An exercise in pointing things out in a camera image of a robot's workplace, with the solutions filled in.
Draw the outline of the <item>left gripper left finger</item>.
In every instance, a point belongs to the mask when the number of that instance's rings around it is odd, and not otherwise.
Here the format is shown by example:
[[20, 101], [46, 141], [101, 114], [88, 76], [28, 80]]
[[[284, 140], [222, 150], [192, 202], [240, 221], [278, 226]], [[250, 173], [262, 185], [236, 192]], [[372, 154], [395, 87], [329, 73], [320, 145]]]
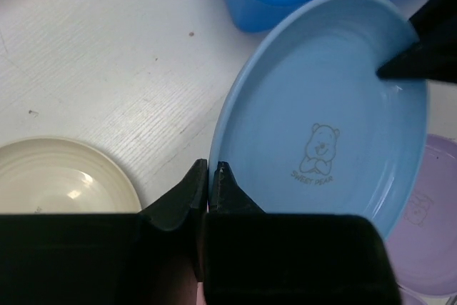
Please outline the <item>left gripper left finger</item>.
[[207, 163], [133, 214], [1, 217], [3, 304], [195, 304]]

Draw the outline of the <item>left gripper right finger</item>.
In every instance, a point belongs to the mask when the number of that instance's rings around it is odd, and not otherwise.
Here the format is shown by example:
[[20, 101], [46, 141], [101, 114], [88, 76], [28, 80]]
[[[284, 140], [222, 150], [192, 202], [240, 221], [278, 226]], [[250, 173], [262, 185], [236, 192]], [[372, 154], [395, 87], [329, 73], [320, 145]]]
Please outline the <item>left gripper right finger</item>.
[[214, 172], [201, 254], [207, 304], [400, 304], [383, 240], [355, 215], [267, 214]]

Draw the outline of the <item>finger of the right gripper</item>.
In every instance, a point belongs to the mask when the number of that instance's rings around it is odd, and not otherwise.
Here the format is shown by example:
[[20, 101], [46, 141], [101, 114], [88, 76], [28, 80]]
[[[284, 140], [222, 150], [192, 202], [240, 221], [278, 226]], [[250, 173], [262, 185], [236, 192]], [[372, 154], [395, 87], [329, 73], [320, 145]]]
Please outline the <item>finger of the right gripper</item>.
[[456, 83], [456, 0], [428, 0], [410, 22], [419, 41], [381, 66], [378, 77]]

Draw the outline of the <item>cream plate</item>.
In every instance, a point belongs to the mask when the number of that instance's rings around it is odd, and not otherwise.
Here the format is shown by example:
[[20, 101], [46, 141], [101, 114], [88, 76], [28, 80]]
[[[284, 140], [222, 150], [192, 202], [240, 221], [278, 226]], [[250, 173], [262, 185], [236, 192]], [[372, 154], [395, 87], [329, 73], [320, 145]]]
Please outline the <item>cream plate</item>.
[[1, 146], [2, 214], [137, 213], [128, 176], [107, 155], [59, 137]]

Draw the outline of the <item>light blue plate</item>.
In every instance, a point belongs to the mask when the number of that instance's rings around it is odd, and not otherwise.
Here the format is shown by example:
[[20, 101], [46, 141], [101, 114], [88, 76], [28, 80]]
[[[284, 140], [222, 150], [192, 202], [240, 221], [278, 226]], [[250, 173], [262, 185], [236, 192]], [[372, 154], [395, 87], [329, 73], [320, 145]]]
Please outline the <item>light blue plate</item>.
[[417, 38], [389, 0], [313, 0], [287, 16], [226, 97], [210, 180], [226, 162], [267, 213], [355, 214], [388, 237], [422, 162], [428, 87], [376, 72]]

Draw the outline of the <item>purple plate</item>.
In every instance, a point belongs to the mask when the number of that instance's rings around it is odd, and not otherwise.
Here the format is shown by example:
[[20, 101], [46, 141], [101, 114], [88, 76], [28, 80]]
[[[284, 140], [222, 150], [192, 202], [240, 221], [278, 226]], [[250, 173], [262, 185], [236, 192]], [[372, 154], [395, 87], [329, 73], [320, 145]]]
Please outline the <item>purple plate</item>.
[[398, 283], [428, 297], [456, 295], [456, 143], [427, 138], [421, 170], [387, 249]]

